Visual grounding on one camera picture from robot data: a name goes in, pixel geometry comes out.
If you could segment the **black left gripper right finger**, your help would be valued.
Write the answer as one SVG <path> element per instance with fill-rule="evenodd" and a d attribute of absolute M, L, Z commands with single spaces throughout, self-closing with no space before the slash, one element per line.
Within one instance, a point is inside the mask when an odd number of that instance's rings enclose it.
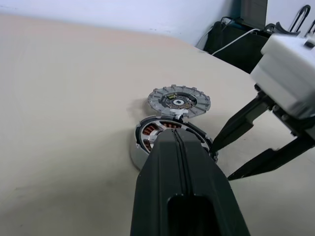
<path fill-rule="evenodd" d="M 251 236 L 227 178 L 201 142 L 187 131 L 175 134 L 187 185 L 176 236 Z"/>

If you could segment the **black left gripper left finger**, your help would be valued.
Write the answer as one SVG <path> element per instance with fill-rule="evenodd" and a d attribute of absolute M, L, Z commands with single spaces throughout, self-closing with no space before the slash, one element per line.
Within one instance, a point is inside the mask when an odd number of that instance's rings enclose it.
<path fill-rule="evenodd" d="M 169 236 L 169 201 L 183 193 L 174 130 L 158 135 L 136 182 L 130 236 Z"/>

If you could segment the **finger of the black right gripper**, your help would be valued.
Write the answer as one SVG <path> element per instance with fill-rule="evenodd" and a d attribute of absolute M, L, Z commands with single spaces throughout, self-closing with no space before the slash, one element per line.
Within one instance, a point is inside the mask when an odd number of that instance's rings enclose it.
<path fill-rule="evenodd" d="M 221 150 L 240 138 L 253 128 L 253 121 L 273 105 L 274 101 L 268 96 L 257 96 L 227 121 L 215 137 L 212 150 Z"/>
<path fill-rule="evenodd" d="M 235 180 L 273 171 L 313 147 L 315 147 L 315 140 L 311 137 L 297 137 L 281 149 L 273 150 L 269 148 L 265 150 L 233 172 L 228 177 L 228 180 Z"/>

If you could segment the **round copper-wound spoked rotor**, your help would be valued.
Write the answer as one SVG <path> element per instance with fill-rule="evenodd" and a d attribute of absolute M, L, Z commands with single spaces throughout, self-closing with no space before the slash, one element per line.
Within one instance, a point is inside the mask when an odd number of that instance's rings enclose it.
<path fill-rule="evenodd" d="M 166 129 L 183 129 L 194 134 L 201 142 L 203 148 L 209 156 L 215 161 L 218 161 L 218 153 L 211 153 L 212 139 L 197 126 L 190 122 L 178 120 L 170 116 L 150 116 L 136 126 L 135 137 L 136 143 L 145 153 L 149 154 L 154 146 L 157 136 Z"/>

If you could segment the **silver ribbed motor lid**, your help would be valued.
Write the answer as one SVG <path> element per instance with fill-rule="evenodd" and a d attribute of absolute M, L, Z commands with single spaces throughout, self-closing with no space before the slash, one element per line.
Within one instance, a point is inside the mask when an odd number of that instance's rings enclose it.
<path fill-rule="evenodd" d="M 195 87 L 171 85 L 156 88 L 147 98 L 150 107 L 162 116 L 193 118 L 209 111 L 211 99 Z"/>

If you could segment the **black bag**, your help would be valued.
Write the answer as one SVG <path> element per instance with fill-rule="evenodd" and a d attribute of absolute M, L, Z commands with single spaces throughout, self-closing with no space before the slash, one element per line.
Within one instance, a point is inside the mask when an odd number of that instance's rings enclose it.
<path fill-rule="evenodd" d="M 223 20 L 214 23 L 203 50 L 250 74 L 262 58 L 261 49 L 271 33 L 250 32 L 252 27 L 241 24 L 239 19 L 231 23 Z"/>

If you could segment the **dark grey upright panel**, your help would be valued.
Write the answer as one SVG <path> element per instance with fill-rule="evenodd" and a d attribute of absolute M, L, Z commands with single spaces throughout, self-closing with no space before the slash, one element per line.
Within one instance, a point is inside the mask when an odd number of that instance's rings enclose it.
<path fill-rule="evenodd" d="M 240 18 L 244 25 L 264 27 L 268 0 L 241 0 Z"/>

